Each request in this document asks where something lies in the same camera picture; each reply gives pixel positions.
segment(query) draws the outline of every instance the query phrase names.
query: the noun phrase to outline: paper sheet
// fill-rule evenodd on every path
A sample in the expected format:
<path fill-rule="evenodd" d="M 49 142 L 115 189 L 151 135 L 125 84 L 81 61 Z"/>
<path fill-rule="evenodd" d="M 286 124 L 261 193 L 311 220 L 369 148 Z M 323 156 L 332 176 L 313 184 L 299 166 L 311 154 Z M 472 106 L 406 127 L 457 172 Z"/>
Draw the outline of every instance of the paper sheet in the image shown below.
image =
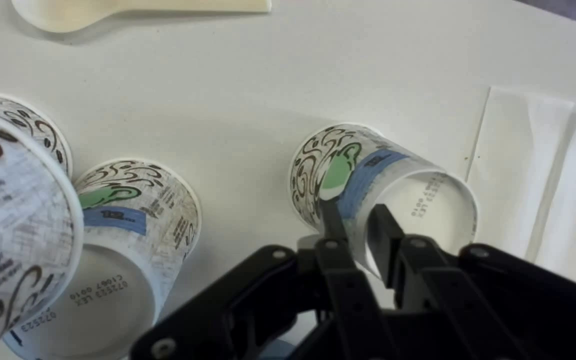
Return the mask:
<path fill-rule="evenodd" d="M 576 103 L 493 87 L 466 176 L 478 242 L 576 279 Z"/>

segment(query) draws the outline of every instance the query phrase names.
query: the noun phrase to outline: table surface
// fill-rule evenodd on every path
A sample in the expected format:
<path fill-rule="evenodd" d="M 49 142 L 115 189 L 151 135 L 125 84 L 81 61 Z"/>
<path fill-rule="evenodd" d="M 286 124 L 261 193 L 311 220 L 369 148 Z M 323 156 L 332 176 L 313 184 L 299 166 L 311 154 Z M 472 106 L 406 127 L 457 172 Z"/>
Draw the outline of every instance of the table surface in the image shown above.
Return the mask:
<path fill-rule="evenodd" d="M 49 36 L 0 0 L 0 94 L 61 127 L 76 174 L 151 158 L 199 193 L 166 311 L 313 232 L 286 177 L 307 134 L 361 121 L 464 176 L 491 84 L 576 99 L 576 21 L 510 0 L 275 0 L 270 16 L 125 13 Z"/>

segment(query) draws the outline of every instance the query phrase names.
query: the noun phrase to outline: white plastic spoon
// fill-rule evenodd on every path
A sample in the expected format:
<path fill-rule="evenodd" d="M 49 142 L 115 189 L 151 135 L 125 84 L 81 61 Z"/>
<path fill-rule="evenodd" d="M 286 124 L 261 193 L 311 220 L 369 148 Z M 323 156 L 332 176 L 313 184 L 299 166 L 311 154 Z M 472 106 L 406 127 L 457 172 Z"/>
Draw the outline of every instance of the white plastic spoon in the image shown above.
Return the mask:
<path fill-rule="evenodd" d="M 45 32 L 76 32 L 127 10 L 270 12 L 270 0 L 11 0 L 15 12 Z"/>

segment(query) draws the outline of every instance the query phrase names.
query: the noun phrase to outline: white paper cup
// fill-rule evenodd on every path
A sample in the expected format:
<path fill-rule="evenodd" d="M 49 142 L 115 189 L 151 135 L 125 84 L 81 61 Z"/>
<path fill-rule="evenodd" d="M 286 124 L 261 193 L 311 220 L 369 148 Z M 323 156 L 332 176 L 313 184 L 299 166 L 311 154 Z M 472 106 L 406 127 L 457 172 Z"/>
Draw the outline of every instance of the white paper cup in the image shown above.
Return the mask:
<path fill-rule="evenodd" d="M 323 230 L 320 201 L 335 201 L 354 257 L 375 271 L 366 244 L 368 213 L 386 203 L 402 230 L 457 251 L 473 239 L 478 208 L 469 188 L 431 161 L 357 124 L 309 135 L 290 166 L 298 213 Z"/>
<path fill-rule="evenodd" d="M 33 137 L 72 176 L 72 151 L 61 132 L 42 114 L 11 96 L 0 94 L 0 119 Z"/>
<path fill-rule="evenodd" d="M 61 168 L 0 119 L 0 335 L 60 295 L 80 259 L 81 227 Z"/>
<path fill-rule="evenodd" d="M 160 316 L 199 235 L 190 185 L 143 159 L 115 159 L 76 188 L 85 217 L 81 267 L 63 295 L 3 340 L 22 357 L 115 360 Z"/>

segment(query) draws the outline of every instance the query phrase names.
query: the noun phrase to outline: spoon handle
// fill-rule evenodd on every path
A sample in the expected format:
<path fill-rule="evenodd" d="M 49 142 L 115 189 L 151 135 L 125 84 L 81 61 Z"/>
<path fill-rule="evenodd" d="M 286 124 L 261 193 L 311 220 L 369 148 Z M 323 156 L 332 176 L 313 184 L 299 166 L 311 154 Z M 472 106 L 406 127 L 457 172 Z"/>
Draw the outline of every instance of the spoon handle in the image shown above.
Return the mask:
<path fill-rule="evenodd" d="M 271 0 L 125 0 L 132 10 L 270 12 Z"/>

